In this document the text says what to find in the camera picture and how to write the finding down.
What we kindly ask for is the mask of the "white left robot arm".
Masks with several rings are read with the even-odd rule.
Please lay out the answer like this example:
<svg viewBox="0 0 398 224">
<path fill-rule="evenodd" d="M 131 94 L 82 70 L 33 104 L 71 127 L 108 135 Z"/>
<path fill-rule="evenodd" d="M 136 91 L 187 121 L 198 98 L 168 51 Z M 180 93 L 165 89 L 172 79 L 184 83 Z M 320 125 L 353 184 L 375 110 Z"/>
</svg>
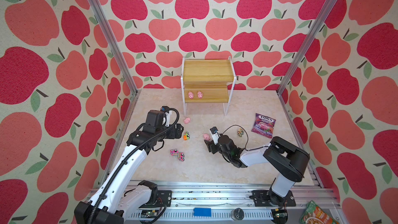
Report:
<svg viewBox="0 0 398 224">
<path fill-rule="evenodd" d="M 139 165 L 152 148 L 164 139 L 180 139 L 184 127 L 180 123 L 161 127 L 155 134 L 134 131 L 124 149 L 122 157 L 100 189 L 85 202 L 79 202 L 74 210 L 78 224 L 122 224 L 124 219 L 117 215 L 119 201 Z"/>
</svg>

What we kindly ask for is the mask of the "wooden two-tier shelf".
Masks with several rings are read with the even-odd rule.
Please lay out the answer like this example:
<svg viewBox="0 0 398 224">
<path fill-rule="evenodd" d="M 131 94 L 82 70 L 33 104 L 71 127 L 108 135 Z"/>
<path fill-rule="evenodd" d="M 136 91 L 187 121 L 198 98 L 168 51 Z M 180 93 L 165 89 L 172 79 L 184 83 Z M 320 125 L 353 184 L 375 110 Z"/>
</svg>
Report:
<svg viewBox="0 0 398 224">
<path fill-rule="evenodd" d="M 189 103 L 221 103 L 226 116 L 236 81 L 231 57 L 226 60 L 183 58 L 180 83 L 184 115 Z M 193 99 L 189 99 L 189 91 L 193 92 Z M 202 99 L 198 98 L 198 91 L 203 93 Z"/>
</svg>

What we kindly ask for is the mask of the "multicolour toy car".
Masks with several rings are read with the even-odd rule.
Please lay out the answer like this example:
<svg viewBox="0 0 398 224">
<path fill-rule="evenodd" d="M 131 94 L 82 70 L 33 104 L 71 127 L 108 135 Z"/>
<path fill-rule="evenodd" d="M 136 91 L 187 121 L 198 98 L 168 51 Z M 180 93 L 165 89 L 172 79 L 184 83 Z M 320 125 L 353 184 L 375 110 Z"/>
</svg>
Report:
<svg viewBox="0 0 398 224">
<path fill-rule="evenodd" d="M 238 131 L 237 131 L 237 135 L 238 135 L 239 137 L 242 137 L 244 134 L 245 134 L 244 129 L 243 129 L 243 128 L 239 128 Z"/>
</svg>

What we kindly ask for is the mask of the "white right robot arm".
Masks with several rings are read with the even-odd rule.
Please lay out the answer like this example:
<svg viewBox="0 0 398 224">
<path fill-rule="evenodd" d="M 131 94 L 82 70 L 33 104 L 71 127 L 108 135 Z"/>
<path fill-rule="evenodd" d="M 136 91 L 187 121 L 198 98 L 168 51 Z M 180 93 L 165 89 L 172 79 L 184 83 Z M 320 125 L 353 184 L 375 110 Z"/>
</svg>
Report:
<svg viewBox="0 0 398 224">
<path fill-rule="evenodd" d="M 278 172 L 269 190 L 269 195 L 284 199 L 295 183 L 304 178 L 310 155 L 303 149 L 275 136 L 268 145 L 246 150 L 237 147 L 227 135 L 214 134 L 214 140 L 205 140 L 208 151 L 220 153 L 224 159 L 237 168 L 255 164 L 270 163 Z"/>
</svg>

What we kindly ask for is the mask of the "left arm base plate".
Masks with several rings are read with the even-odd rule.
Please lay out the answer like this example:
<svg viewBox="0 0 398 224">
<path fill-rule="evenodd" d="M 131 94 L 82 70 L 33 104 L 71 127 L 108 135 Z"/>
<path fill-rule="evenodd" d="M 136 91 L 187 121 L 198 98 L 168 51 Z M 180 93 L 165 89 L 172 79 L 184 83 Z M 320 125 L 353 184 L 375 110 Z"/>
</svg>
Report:
<svg viewBox="0 0 398 224">
<path fill-rule="evenodd" d="M 158 190 L 157 196 L 150 199 L 146 204 L 143 204 L 141 208 L 150 207 L 161 207 L 165 205 L 166 207 L 171 206 L 172 201 L 172 191 L 171 190 Z"/>
</svg>

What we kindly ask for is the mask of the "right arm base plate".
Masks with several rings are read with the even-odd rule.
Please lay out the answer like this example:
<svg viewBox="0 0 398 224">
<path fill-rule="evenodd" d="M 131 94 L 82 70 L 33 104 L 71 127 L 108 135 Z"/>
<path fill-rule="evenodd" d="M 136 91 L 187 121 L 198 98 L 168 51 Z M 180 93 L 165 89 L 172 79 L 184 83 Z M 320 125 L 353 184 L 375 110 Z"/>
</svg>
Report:
<svg viewBox="0 0 398 224">
<path fill-rule="evenodd" d="M 296 202 L 289 190 L 285 197 L 281 197 L 273 191 L 270 193 L 269 190 L 253 190 L 252 195 L 249 197 L 254 201 L 255 207 L 295 207 Z"/>
</svg>

